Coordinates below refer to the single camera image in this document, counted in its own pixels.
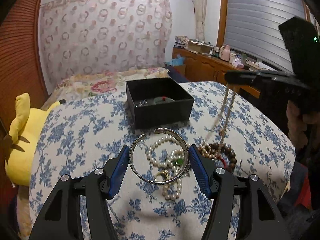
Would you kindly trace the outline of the right hand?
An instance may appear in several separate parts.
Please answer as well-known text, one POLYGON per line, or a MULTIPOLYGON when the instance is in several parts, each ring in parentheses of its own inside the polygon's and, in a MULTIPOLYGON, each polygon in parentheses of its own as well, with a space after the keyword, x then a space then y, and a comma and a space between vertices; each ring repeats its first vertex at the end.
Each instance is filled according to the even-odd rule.
POLYGON ((289 139, 297 151, 307 146, 309 140, 306 135, 308 125, 316 128, 316 135, 312 140, 312 148, 319 146, 319 112, 300 114, 299 108, 292 102, 287 102, 286 116, 288 119, 289 139))

